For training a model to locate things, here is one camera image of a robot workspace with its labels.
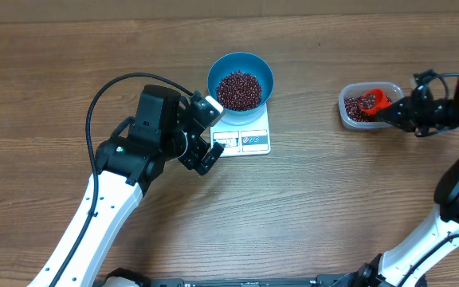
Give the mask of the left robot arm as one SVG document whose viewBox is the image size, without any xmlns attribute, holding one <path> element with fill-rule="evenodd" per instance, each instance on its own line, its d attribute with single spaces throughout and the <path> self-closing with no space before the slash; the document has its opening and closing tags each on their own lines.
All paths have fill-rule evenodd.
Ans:
<svg viewBox="0 0 459 287">
<path fill-rule="evenodd" d="M 90 286 L 116 235 L 159 177 L 166 162 L 206 174 L 223 152 L 201 134 L 224 112 L 211 96 L 182 96 L 145 85 L 134 116 L 125 119 L 95 154 L 95 171 L 57 247 L 33 286 Z"/>
</svg>

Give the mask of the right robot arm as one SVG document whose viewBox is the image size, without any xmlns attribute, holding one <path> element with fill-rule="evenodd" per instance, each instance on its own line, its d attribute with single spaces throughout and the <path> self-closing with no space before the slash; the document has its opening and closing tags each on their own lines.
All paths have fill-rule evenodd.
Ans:
<svg viewBox="0 0 459 287">
<path fill-rule="evenodd" d="M 407 97 L 381 108 L 377 120 L 412 132 L 418 138 L 459 128 L 459 73 L 453 96 L 436 99 L 432 81 L 444 82 L 446 73 L 426 70 L 413 76 L 415 86 Z M 459 247 L 459 159 L 441 177 L 427 218 L 395 248 L 378 254 L 354 273 L 343 275 L 337 286 L 424 286 L 426 273 Z"/>
</svg>

